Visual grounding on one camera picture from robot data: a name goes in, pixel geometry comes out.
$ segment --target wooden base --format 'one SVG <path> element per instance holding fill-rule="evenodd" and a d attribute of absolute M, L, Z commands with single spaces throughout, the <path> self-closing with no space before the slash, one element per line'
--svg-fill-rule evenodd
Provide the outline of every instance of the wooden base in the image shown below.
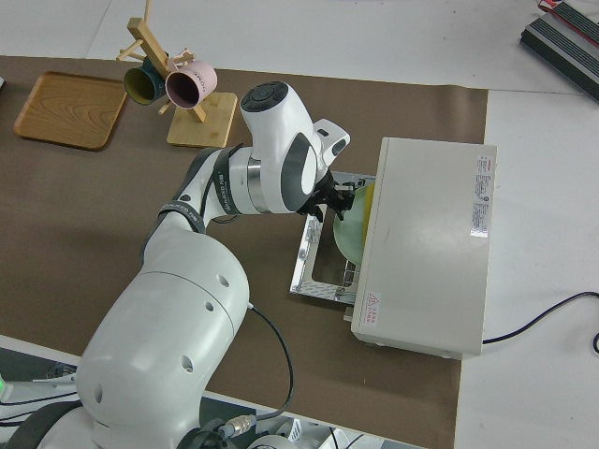
<path fill-rule="evenodd" d="M 237 107 L 233 93 L 213 92 L 201 106 L 206 111 L 206 121 L 200 123 L 186 109 L 177 108 L 168 131 L 167 142 L 182 147 L 224 148 Z"/>

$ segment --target white table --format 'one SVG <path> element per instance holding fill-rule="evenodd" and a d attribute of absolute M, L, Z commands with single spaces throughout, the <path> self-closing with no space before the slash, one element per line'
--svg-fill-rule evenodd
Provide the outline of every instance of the white table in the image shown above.
<path fill-rule="evenodd" d="M 113 59 L 143 4 L 0 0 L 0 53 Z M 571 4 L 599 20 L 599 5 Z M 599 107 L 519 46 L 539 13 L 534 0 L 156 0 L 150 24 L 167 51 L 184 45 L 221 68 L 490 89 L 490 338 L 599 289 Z M 464 361 L 456 447 L 595 447 L 598 307 L 580 299 Z"/>

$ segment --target white robotic arm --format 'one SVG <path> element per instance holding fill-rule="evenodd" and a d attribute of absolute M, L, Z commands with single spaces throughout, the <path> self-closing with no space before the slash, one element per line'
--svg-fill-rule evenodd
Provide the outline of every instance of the white robotic arm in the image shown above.
<path fill-rule="evenodd" d="M 243 268 L 204 234 L 205 225 L 226 214 L 299 210 L 315 187 L 332 188 L 323 180 L 349 143 L 335 124 L 313 124 L 282 82 L 252 89 L 241 112 L 253 146 L 202 151 L 161 210 L 141 271 L 81 358 L 76 382 L 82 406 L 46 411 L 54 416 L 35 430 L 31 422 L 44 419 L 41 409 L 7 448 L 186 448 L 206 384 L 249 305 Z"/>

